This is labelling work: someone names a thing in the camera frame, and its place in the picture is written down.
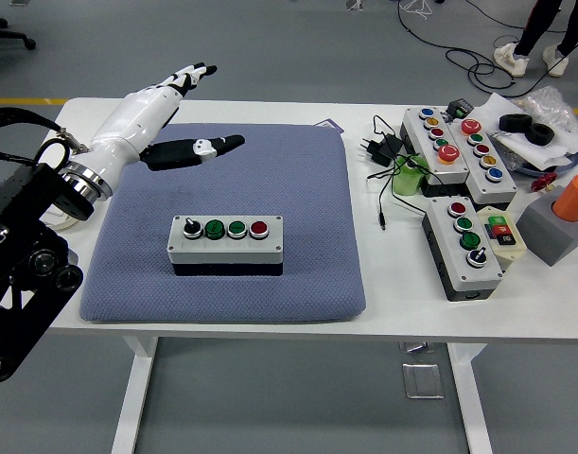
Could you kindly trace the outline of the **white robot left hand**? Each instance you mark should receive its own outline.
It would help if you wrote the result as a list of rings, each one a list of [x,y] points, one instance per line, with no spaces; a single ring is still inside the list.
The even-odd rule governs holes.
[[[243,145],[241,135],[153,143],[178,112],[186,93],[216,71],[215,65],[195,63],[158,84],[126,95],[96,132],[80,162],[115,188],[123,169],[139,161],[153,171],[198,166]]]

